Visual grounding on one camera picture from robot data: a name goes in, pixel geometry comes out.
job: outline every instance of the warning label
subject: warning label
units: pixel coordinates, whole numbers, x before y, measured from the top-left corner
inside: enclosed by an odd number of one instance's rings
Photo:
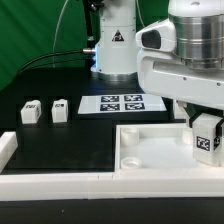
[[[121,32],[118,30],[112,40],[113,42],[121,42],[121,41],[124,41],[124,38],[121,34]]]

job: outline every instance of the marker sheet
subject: marker sheet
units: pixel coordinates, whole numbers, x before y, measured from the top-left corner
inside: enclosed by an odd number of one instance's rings
[[[150,94],[83,96],[79,114],[166,111],[163,100]]]

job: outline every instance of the white plastic tray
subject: white plastic tray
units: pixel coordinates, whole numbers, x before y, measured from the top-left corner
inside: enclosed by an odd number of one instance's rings
[[[121,144],[122,129],[139,130],[135,146]],[[0,201],[149,197],[223,197],[224,168],[201,166],[182,142],[183,124],[117,126],[115,171],[92,174],[0,176]],[[121,169],[136,157],[141,168]]]

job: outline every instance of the green wall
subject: green wall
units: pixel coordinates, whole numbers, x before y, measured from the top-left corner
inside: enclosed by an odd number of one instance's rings
[[[0,90],[18,69],[39,55],[52,52],[55,29],[65,0],[0,1]],[[139,0],[145,24],[167,17],[169,0]],[[98,15],[93,15],[96,38]],[[141,25],[137,17],[137,29]],[[82,1],[70,0],[59,30],[56,51],[82,49],[86,44]],[[63,66],[81,66],[80,62]]]

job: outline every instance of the black table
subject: black table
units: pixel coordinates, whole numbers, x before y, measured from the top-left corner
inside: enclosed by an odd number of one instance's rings
[[[175,122],[167,112],[78,115],[83,95],[142,93],[136,81],[109,83],[83,68],[41,69],[17,77],[0,92],[0,134],[16,131],[19,147],[4,175],[110,172],[114,170],[116,125]],[[51,107],[68,99],[69,121],[53,124]],[[37,125],[22,125],[20,110],[39,99]],[[0,223],[224,223],[223,199],[129,199],[1,202]]]

